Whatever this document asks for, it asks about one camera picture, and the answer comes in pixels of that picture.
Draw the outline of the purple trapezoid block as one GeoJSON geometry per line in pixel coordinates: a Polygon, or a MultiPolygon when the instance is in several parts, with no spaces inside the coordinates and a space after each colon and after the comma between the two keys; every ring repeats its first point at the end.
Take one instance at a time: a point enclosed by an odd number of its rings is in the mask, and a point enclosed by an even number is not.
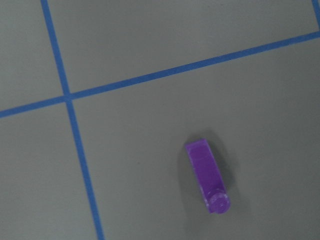
{"type": "Polygon", "coordinates": [[[203,138],[187,143],[185,149],[208,212],[226,213],[231,202],[208,141],[203,138]]]}

